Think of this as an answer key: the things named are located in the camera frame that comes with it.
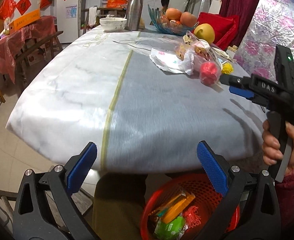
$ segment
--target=yellow pom-pom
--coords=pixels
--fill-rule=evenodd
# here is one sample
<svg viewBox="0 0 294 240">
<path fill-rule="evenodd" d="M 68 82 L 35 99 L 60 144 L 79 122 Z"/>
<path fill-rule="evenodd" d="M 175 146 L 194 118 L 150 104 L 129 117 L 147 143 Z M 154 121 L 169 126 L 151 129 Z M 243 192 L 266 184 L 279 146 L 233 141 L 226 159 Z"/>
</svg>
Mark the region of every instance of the yellow pom-pom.
<svg viewBox="0 0 294 240">
<path fill-rule="evenodd" d="M 229 61 L 227 61 L 227 62 L 225 62 L 223 64 L 223 70 L 222 70 L 223 74 L 230 74 L 233 71 L 234 71 L 234 68 L 233 68 L 232 64 Z"/>
</svg>

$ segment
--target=metal bolt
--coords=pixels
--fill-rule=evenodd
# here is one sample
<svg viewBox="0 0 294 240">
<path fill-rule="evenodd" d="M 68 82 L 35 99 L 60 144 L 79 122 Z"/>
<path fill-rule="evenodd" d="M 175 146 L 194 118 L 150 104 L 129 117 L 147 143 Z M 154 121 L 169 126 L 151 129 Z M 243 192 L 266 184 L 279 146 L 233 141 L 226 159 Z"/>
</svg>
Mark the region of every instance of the metal bolt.
<svg viewBox="0 0 294 240">
<path fill-rule="evenodd" d="M 268 176 L 268 175 L 269 175 L 269 172 L 268 172 L 267 170 L 263 170 L 263 171 L 262 171 L 262 174 L 263 174 L 264 176 Z"/>
<path fill-rule="evenodd" d="M 27 175 L 27 176 L 29 176 L 30 174 L 32 173 L 32 170 L 26 170 L 26 172 L 25 172 L 25 174 Z"/>
<path fill-rule="evenodd" d="M 57 165 L 57 166 L 55 167 L 55 172 L 62 171 L 62 168 L 63 168 L 63 166 L 61 166 L 61 165 Z"/>
<path fill-rule="evenodd" d="M 239 167 L 236 166 L 236 165 L 232 166 L 232 167 L 231 167 L 231 170 L 232 170 L 233 172 L 238 172 L 238 171 L 240 171 Z"/>
</svg>

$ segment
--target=human hand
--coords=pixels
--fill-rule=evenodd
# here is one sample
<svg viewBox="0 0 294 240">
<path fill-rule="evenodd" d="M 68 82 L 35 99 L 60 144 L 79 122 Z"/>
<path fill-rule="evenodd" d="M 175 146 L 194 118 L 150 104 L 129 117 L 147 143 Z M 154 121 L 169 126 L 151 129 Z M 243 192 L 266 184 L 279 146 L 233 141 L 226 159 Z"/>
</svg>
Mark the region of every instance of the human hand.
<svg viewBox="0 0 294 240">
<path fill-rule="evenodd" d="M 264 152 L 264 156 L 263 156 L 264 163 L 270 166 L 270 165 L 276 164 L 277 160 L 282 160 L 283 155 L 281 151 L 279 150 L 280 143 L 270 133 L 269 127 L 270 127 L 269 122 L 268 120 L 266 120 L 263 123 L 264 132 L 263 132 L 262 138 L 264 142 L 263 142 L 262 149 Z M 286 132 L 288 136 L 292 138 L 293 140 L 293 149 L 291 152 L 291 157 L 288 162 L 288 166 L 285 171 L 285 176 L 294 173 L 294 126 L 289 122 L 286 122 Z"/>
</svg>

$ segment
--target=red ball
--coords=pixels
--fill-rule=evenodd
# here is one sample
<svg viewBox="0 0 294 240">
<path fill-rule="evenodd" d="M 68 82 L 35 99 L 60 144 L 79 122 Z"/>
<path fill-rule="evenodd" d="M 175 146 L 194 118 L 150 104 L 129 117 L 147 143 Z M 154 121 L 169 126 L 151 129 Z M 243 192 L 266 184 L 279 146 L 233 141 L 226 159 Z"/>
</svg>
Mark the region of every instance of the red ball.
<svg viewBox="0 0 294 240">
<path fill-rule="evenodd" d="M 200 65 L 199 78 L 201 82 L 206 86 L 215 84 L 221 74 L 221 69 L 213 61 L 207 61 Z"/>
</svg>

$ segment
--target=blue textured pad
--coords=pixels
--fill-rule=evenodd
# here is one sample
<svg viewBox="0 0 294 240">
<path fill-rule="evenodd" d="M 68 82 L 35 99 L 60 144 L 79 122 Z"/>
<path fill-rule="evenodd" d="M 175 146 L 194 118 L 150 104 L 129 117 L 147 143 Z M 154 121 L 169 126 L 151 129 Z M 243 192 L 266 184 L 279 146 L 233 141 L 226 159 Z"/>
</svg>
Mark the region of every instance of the blue textured pad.
<svg viewBox="0 0 294 240">
<path fill-rule="evenodd" d="M 225 196 L 228 191 L 226 174 L 203 142 L 198 143 L 197 157 L 215 191 Z"/>
<path fill-rule="evenodd" d="M 250 90 L 245 90 L 245 89 L 236 88 L 236 87 L 232 87 L 232 86 L 229 87 L 229 92 L 232 94 L 244 97 L 246 99 L 250 99 L 255 96 L 254 92 L 252 92 Z"/>
<path fill-rule="evenodd" d="M 92 143 L 78 160 L 67 177 L 66 191 L 69 195 L 79 191 L 96 158 L 97 146 Z"/>
</svg>

